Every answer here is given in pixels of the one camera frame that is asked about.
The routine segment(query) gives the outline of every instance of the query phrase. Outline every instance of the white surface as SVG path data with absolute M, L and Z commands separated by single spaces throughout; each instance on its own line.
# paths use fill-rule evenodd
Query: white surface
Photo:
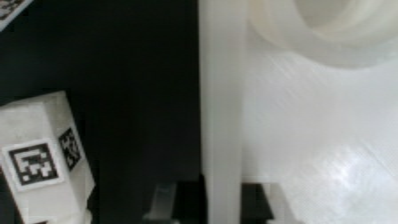
M 291 18 L 282 19 L 284 7 L 291 9 L 295 6 L 291 0 L 266 2 L 277 6 L 266 8 L 279 18 L 273 28 L 279 29 L 280 24 L 291 28 L 286 31 L 287 40 L 298 48 L 289 49 L 298 50 L 300 54 L 303 50 L 302 55 L 307 57 L 307 49 L 307 53 L 314 51 L 325 57 L 332 56 L 335 61 L 328 64 L 335 66 L 348 66 L 353 62 L 355 66 L 366 68 L 327 67 L 314 62 L 319 60 L 327 63 L 321 60 L 325 58 L 309 57 L 311 61 L 275 47 L 264 41 L 264 35 L 254 32 L 254 27 L 245 29 L 241 24 L 248 24 L 247 1 L 200 1 L 202 159 L 209 223 L 238 223 L 236 174 L 241 164 L 236 147 L 241 146 L 238 107 L 243 94 L 241 177 L 247 182 L 271 183 L 264 186 L 270 186 L 266 193 L 277 216 L 273 223 L 396 224 L 396 42 L 373 51 L 366 47 L 371 39 L 364 38 L 364 42 L 355 43 L 357 47 L 367 49 L 362 51 L 366 54 L 355 49 L 343 50 L 344 54 L 330 54 L 343 49 L 335 48 L 335 43 L 323 48 L 327 39 L 318 38 L 314 33 L 300 36 L 300 28 L 311 23 L 303 18 L 293 22 Z M 366 2 L 367 6 L 396 4 L 396 1 L 387 0 Z M 293 9 L 300 17 L 303 11 Z M 396 16 L 396 13 L 389 12 L 396 7 L 383 9 L 385 15 L 374 20 L 366 15 L 366 22 L 371 26 L 380 24 L 378 28 L 387 29 L 394 24 L 389 16 Z M 385 54 L 389 62 L 383 57 L 378 58 L 380 54 Z M 238 83 L 245 84 L 243 93 Z
M 202 172 L 207 223 L 239 223 L 245 2 L 200 0 Z
M 303 224 L 398 223 L 398 61 L 335 69 L 245 38 L 243 180 Z
M 67 128 L 74 130 L 81 150 L 64 92 L 16 101 L 0 108 L 0 164 L 26 224 L 62 220 L 64 217 L 83 214 L 87 208 L 94 180 L 83 151 L 80 152 L 81 160 L 71 171 L 65 166 L 58 136 Z M 33 145 L 37 141 L 49 143 L 53 162 L 62 179 L 44 182 L 46 184 L 39 184 L 35 188 L 17 188 L 14 168 L 10 163 L 5 163 L 5 151 L 19 146 Z

